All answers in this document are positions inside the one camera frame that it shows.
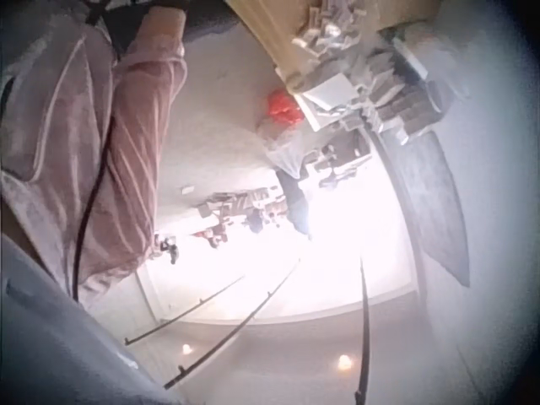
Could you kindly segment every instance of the sleeve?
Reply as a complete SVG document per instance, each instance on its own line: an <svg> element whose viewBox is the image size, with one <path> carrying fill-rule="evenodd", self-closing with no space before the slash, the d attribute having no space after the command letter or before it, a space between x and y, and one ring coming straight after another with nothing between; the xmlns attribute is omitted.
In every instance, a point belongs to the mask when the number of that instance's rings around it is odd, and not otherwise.
<svg viewBox="0 0 540 405"><path fill-rule="evenodd" d="M185 14L151 8L115 67L110 170L139 229L154 232L158 166L170 106L186 79L181 33Z"/></svg>

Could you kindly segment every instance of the pink jacket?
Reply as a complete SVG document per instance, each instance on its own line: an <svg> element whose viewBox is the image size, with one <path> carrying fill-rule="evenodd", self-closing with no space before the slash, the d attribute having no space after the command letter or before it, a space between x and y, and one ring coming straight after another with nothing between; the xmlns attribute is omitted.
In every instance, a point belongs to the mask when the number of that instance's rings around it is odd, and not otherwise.
<svg viewBox="0 0 540 405"><path fill-rule="evenodd" d="M84 240L84 305L137 270L151 251L161 145L186 78L183 23L180 12L152 9L115 64L103 31L51 16L48 35L18 66L0 128L2 195L67 294L78 227L115 118Z"/></svg>

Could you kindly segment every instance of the white wall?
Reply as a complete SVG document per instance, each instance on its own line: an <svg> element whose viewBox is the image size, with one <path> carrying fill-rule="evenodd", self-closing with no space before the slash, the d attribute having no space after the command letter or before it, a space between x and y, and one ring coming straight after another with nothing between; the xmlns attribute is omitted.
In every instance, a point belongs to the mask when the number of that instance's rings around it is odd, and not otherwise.
<svg viewBox="0 0 540 405"><path fill-rule="evenodd" d="M481 11L474 30L462 24L470 15L446 17L441 26L474 35L462 75L471 98L436 128L462 202L471 288L425 257L427 306L459 403L491 402L537 334L538 75L501 13Z"/></svg>

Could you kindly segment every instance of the light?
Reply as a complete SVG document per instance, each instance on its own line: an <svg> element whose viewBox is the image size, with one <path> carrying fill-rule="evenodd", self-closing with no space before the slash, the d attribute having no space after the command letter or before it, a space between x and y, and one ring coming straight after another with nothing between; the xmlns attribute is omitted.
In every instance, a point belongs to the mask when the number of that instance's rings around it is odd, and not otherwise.
<svg viewBox="0 0 540 405"><path fill-rule="evenodd" d="M193 349L189 344L184 344L182 346L182 354L191 354L193 353Z"/></svg>
<svg viewBox="0 0 540 405"><path fill-rule="evenodd" d="M347 371L353 368L353 361L346 354L339 356L339 361L337 362L337 369L340 371Z"/></svg>

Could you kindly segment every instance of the red bag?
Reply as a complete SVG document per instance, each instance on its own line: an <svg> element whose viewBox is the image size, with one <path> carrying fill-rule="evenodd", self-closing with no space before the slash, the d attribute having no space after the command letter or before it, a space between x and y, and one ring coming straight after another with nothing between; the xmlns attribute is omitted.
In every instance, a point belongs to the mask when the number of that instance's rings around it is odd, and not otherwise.
<svg viewBox="0 0 540 405"><path fill-rule="evenodd" d="M287 90L276 90L268 96L268 115L281 124L294 125L304 120L304 114Z"/></svg>

